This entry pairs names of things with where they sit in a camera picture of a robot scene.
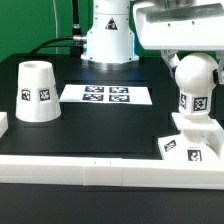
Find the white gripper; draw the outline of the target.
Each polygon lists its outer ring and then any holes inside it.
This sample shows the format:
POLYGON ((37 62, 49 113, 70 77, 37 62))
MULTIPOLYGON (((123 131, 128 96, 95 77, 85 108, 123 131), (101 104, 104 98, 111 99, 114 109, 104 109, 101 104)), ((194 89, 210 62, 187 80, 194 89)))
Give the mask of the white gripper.
POLYGON ((224 0, 170 0, 169 8, 162 0, 139 1, 133 18, 140 44, 162 50, 171 77, 180 63, 177 50, 217 51, 214 82, 224 84, 224 0))

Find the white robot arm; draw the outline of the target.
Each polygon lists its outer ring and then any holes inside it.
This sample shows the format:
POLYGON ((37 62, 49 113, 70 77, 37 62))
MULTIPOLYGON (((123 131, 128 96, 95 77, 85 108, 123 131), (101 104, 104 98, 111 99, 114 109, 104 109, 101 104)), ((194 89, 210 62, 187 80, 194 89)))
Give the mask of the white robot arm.
POLYGON ((85 40, 82 60, 104 70, 136 61, 136 42, 159 51, 170 70, 179 51, 213 51, 224 84, 224 0, 93 0, 85 40))

